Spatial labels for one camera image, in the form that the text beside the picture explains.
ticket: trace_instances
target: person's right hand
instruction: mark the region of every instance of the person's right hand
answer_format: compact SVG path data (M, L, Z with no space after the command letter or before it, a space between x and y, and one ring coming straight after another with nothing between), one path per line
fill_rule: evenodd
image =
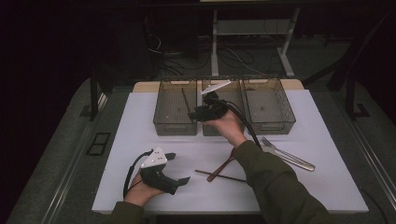
M247 140L239 126L239 118L231 110L220 119L208 120L203 124L215 127L235 148Z

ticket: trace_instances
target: hand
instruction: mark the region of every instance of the hand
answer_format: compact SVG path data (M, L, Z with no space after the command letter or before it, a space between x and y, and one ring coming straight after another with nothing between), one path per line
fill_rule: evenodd
M124 201L127 203L133 203L138 206L145 206L152 198L159 194L163 194L160 189L155 189L142 181L142 176L140 176L140 169L136 176L132 180L131 188L128 190Z
M228 110L220 119L208 120L203 124L215 127L235 148L247 141L239 126L239 118L231 110Z

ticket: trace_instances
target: translucent plastic bin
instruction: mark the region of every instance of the translucent plastic bin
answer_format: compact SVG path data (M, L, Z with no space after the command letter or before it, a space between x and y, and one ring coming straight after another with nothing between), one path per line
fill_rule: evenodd
M255 134L288 134L296 122L280 79L243 76L247 121Z
M230 80L231 83L216 90L216 94L220 100L225 100L234 103L240 110L241 114L245 116L245 109L243 103L243 94L241 89L240 78L237 76L220 76L220 77L203 77L202 90L205 90L209 85L216 85ZM241 123L241 129L245 130L245 125ZM220 136L218 130L212 126L203 126L204 136Z
M163 78L153 119L157 134L196 135L197 122L188 116L196 106L196 77Z

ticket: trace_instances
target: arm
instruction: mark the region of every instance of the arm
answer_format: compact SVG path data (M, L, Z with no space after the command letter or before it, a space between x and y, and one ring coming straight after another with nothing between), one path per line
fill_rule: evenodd
M140 223L144 213L144 206L155 196L162 194L159 189L154 189L141 181L138 173L132 180L123 202L117 202L111 213L108 224Z
M235 158L243 167L262 216L269 223L332 223L326 208L297 179L279 157L263 152L248 141L237 116L228 111L223 118L204 122L213 125L236 148Z

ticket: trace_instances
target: white table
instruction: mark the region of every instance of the white table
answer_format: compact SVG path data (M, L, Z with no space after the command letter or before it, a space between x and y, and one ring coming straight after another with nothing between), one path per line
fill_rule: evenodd
M206 175L194 172L196 169L213 172L229 157L232 146L223 137L203 136L201 126L195 136L156 134L152 120L157 94L139 90L130 94L92 210L111 213L115 203L122 200L124 180L134 160L141 153L161 146L165 152L177 154L174 160L166 164L163 173L173 179L187 176L191 179L186 186L179 187L175 195L163 194L148 203L145 207L148 215L259 213L253 191L246 183L220 177L209 183ZM291 167L308 191L331 213L367 212L367 205L340 157L310 92L292 90L286 91L286 94L297 122L290 134L266 137L277 147L316 165L314 172L294 165ZM228 164L221 174L245 179L237 161Z

